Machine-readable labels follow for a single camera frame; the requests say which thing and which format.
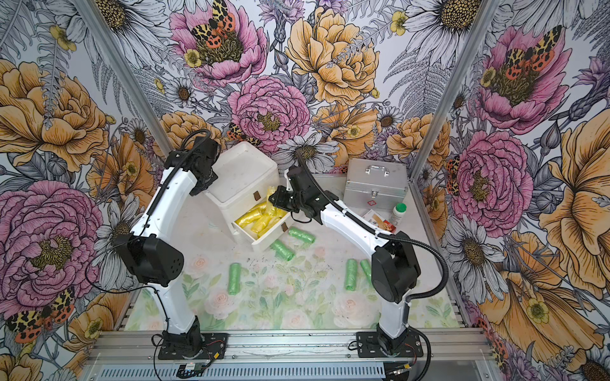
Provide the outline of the white plastic drawer cabinet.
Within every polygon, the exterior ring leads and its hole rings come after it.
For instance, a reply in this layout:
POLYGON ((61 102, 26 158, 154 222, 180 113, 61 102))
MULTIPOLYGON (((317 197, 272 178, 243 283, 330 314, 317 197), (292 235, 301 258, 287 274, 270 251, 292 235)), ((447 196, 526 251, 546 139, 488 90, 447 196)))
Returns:
POLYGON ((268 188, 279 183, 277 164, 243 141, 223 152, 212 169, 218 178, 195 202, 212 224, 234 239, 238 234, 234 222, 265 201, 268 188))

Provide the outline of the green bag roll back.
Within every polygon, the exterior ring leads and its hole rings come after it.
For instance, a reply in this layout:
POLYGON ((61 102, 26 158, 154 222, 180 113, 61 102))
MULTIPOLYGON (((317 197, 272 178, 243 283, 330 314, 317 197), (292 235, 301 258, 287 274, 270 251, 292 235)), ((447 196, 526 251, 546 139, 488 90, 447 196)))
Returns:
POLYGON ((305 244, 314 244, 316 240, 316 237, 313 234, 295 228, 294 226, 288 230, 288 234, 290 237, 302 241, 305 244))

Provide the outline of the green bag roll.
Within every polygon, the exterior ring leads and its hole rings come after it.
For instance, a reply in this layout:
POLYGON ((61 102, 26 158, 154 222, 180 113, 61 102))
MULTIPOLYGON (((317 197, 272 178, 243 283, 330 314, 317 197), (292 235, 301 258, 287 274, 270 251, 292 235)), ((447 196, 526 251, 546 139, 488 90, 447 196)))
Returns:
POLYGON ((346 262, 346 273, 344 280, 344 288, 347 291, 356 291, 357 289, 357 276, 358 276, 358 263, 357 260, 349 259, 346 262))
POLYGON ((360 265, 365 278, 371 283, 372 282, 372 266, 369 260, 361 260, 360 265))
POLYGON ((316 240, 316 237, 313 234, 295 228, 294 226, 288 230, 288 234, 290 237, 302 241, 305 244, 314 244, 316 240))
POLYGON ((237 295, 241 289, 241 265, 232 263, 229 267, 229 279, 227 292, 229 295, 237 295))
POLYGON ((293 250, 287 247, 287 245, 280 240, 274 241, 270 245, 270 248, 275 252, 276 257, 280 258, 281 260, 291 261, 295 257, 293 250))

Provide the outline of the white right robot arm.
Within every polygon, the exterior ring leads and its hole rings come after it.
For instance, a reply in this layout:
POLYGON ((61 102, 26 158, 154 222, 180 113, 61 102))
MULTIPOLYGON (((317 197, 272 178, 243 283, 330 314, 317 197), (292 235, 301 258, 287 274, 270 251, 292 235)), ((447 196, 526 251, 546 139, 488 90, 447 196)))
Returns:
POLYGON ((308 167, 293 166, 285 177, 288 185, 279 186, 270 197, 273 206, 289 213, 304 213, 340 233, 370 257, 371 282, 384 300, 376 327, 376 347, 385 357, 397 357, 407 348, 409 335, 416 332, 408 324, 411 302, 437 295, 448 283, 445 258, 429 244, 411 239, 406 233, 386 233, 357 216, 338 196, 322 189, 308 167), (424 292, 414 291, 423 274, 416 247, 430 252, 441 271, 438 285, 424 292))

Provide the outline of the white drawer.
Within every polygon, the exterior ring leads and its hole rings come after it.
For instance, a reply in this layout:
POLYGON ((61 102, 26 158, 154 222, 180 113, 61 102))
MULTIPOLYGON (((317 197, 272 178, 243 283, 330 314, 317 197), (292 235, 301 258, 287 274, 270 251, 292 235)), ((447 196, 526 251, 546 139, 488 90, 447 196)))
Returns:
POLYGON ((254 252, 263 252, 293 225, 290 214, 273 206, 270 196, 277 187, 269 187, 264 201, 246 211, 232 225, 254 252))

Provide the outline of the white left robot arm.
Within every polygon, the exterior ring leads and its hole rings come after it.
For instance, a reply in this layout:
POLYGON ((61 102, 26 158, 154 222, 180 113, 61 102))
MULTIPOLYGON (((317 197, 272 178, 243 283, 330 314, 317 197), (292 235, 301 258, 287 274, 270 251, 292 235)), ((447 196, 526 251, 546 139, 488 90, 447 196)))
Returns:
POLYGON ((187 304, 182 288, 184 254, 170 243, 184 202, 208 189, 218 178, 213 165, 219 158, 218 142, 205 135, 191 149, 171 152, 165 161, 160 186, 144 215, 129 233, 114 238, 114 250, 129 273, 152 287, 165 321, 160 334, 161 360, 195 359, 204 351, 200 322, 187 304))

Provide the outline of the yellow bag roll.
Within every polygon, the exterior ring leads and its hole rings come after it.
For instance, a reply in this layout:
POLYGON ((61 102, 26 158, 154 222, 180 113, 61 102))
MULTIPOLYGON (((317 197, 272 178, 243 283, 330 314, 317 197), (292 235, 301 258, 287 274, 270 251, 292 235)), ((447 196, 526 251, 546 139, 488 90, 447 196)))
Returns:
POLYGON ((271 196, 275 194, 277 187, 271 186, 267 190, 267 199, 265 203, 265 214, 270 217, 276 217, 276 207, 271 201, 271 196))
POLYGON ((278 218, 277 217, 270 217, 270 216, 267 216, 267 215, 263 215, 259 220, 254 222, 254 224, 251 227, 251 231, 257 235, 273 219, 278 219, 278 218))
POLYGON ((265 210, 262 208, 253 208, 238 218, 235 223, 241 228, 245 228, 248 225, 256 222, 265 214, 265 210))
POLYGON ((257 236, 259 238, 262 238, 263 236, 265 236, 265 234, 267 234, 268 232, 273 232, 274 230, 276 230, 278 227, 281 227, 282 222, 280 219, 273 219, 269 222, 269 224, 263 228, 262 231, 260 231, 257 236))

